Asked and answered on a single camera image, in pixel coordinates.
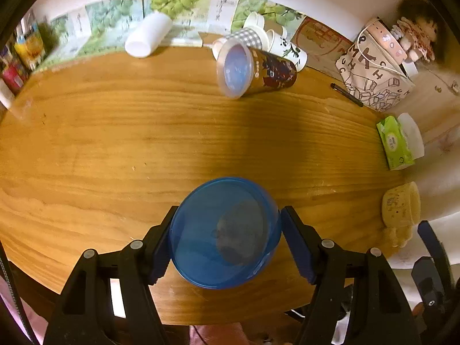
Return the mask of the blue plastic cup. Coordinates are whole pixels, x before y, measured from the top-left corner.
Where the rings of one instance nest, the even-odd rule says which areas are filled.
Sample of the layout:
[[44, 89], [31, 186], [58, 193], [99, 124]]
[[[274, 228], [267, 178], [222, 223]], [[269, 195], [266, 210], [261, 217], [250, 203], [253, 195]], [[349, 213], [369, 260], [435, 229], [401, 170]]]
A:
[[281, 238], [279, 210], [268, 192], [244, 178], [217, 178], [193, 190], [172, 218], [175, 269], [206, 289], [237, 287], [268, 264]]

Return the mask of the white panda print cup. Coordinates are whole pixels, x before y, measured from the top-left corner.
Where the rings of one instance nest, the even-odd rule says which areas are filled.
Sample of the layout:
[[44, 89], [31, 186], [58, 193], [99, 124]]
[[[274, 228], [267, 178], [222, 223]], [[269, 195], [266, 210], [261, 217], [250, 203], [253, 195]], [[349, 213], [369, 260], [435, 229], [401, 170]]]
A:
[[291, 61], [295, 65], [297, 72], [300, 72], [305, 68], [308, 55], [304, 50], [294, 45], [286, 38], [283, 38], [274, 30], [268, 30], [267, 37], [269, 39], [268, 51], [270, 53]]

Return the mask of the brown printed paper cup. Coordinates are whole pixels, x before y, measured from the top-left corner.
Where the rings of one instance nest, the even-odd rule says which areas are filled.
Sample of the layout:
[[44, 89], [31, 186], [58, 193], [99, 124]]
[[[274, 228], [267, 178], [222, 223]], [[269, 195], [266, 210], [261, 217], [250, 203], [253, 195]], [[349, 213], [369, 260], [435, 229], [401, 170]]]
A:
[[231, 99], [290, 88], [297, 79], [288, 59], [235, 41], [223, 46], [216, 67], [219, 89]]

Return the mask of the checkered paper cup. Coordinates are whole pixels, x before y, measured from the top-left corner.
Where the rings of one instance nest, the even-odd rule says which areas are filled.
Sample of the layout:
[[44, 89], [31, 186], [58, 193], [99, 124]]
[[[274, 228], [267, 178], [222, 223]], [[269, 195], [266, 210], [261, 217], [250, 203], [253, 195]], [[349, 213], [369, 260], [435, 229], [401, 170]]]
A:
[[246, 47], [255, 47], [262, 51], [269, 50], [267, 33], [258, 26], [248, 26], [232, 34], [220, 37], [212, 43], [211, 51], [215, 60], [218, 59], [219, 53], [227, 41], [235, 41]]

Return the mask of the white cup behind stack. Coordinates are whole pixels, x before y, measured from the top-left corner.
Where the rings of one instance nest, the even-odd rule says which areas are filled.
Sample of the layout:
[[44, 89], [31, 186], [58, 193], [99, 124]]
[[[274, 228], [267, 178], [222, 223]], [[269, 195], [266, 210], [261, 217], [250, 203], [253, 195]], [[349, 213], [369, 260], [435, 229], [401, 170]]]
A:
[[243, 24], [243, 27], [244, 28], [254, 28], [254, 27], [258, 27], [260, 28], [261, 30], [264, 30], [264, 25], [265, 25], [265, 19], [262, 15], [260, 15], [259, 13], [257, 12], [252, 12], [250, 13], [244, 24]]

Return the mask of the yellow ceramic mug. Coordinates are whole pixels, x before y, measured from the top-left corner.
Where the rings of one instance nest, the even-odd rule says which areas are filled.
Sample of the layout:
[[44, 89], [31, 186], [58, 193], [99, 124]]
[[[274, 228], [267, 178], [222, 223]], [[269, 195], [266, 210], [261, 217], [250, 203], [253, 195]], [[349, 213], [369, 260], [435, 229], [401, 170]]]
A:
[[421, 201], [415, 181], [385, 192], [381, 205], [385, 232], [394, 248], [404, 248], [420, 223]]

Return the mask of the green tissue pack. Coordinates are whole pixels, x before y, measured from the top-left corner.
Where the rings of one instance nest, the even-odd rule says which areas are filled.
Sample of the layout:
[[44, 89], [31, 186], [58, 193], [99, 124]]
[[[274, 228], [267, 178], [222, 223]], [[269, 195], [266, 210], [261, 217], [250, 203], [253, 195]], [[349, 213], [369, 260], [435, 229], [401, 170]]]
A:
[[418, 125], [409, 113], [388, 116], [376, 125], [390, 170], [413, 166], [425, 155]]

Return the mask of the black pen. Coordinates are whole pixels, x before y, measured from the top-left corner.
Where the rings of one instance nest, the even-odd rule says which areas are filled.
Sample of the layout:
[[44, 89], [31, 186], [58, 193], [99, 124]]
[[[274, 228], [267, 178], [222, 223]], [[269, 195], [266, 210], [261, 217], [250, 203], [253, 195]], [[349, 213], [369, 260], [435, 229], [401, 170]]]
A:
[[340, 93], [342, 96], [346, 97], [348, 100], [350, 100], [354, 104], [358, 105], [359, 107], [361, 107], [361, 108], [363, 107], [363, 102], [361, 100], [359, 100], [358, 98], [356, 98], [353, 95], [351, 95], [347, 90], [344, 90], [339, 85], [337, 85], [335, 83], [332, 83], [331, 88], [332, 88], [332, 90]]

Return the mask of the letter print canvas bag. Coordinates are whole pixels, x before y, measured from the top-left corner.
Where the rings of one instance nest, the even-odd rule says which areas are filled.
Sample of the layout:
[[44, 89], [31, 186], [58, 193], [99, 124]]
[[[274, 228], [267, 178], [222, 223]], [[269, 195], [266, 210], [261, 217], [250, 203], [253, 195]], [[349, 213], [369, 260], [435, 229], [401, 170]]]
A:
[[366, 30], [335, 66], [348, 92], [375, 111], [394, 107], [415, 88], [413, 81]]

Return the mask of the brown haired doll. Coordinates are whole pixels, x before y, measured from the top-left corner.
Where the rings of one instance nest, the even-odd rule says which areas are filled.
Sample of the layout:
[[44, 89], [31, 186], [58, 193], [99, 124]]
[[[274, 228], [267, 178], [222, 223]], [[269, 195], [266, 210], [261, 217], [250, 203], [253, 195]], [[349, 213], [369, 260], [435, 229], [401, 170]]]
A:
[[407, 61], [442, 63], [446, 29], [437, 10], [424, 0], [402, 0], [398, 14], [391, 34], [407, 54]]

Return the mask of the pink patterned roll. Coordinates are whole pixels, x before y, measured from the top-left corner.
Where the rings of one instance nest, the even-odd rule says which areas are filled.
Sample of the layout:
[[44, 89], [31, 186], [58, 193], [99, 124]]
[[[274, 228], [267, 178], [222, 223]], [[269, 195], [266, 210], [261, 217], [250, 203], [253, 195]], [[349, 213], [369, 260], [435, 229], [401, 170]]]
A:
[[403, 47], [399, 44], [397, 39], [391, 34], [389, 29], [381, 21], [380, 18], [372, 18], [367, 23], [367, 31], [378, 42], [391, 58], [393, 58], [398, 65], [401, 65], [407, 59], [407, 54]]

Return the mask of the brown round print box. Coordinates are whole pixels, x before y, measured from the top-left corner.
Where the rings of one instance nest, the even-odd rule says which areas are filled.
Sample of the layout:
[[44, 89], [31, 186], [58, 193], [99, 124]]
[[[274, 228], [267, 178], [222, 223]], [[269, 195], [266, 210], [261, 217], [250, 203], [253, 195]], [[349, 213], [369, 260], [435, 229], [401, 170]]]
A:
[[307, 53], [308, 67], [342, 81], [335, 63], [352, 45], [347, 37], [307, 16], [291, 41]]

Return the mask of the pink red can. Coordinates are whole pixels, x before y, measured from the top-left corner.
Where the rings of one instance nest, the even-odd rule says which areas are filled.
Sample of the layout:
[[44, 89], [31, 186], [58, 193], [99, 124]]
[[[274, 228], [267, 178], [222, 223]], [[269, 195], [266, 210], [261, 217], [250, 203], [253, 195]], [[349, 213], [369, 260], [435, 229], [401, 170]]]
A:
[[15, 63], [1, 62], [1, 78], [14, 94], [18, 94], [22, 90], [28, 74]]

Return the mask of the yellow snack package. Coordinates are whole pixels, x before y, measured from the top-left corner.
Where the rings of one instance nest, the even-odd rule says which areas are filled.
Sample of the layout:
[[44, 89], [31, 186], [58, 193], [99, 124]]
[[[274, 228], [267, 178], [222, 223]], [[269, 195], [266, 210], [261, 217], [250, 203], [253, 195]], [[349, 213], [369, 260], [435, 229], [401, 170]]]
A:
[[29, 30], [24, 30], [20, 25], [16, 27], [14, 48], [30, 71], [34, 71], [41, 64], [45, 57], [45, 46], [36, 24]]

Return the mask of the green grape print boxes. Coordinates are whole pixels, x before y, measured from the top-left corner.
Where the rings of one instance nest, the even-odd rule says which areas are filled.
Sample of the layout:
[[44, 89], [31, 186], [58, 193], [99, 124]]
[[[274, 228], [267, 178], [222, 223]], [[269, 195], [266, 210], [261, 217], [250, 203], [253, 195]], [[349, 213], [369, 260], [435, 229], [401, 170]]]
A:
[[40, 22], [41, 35], [51, 48], [38, 69], [123, 51], [129, 33], [153, 12], [172, 19], [172, 29], [162, 44], [186, 47], [202, 46], [202, 33], [236, 32], [251, 13], [260, 14], [266, 24], [280, 25], [288, 38], [305, 18], [270, 0], [102, 0]]

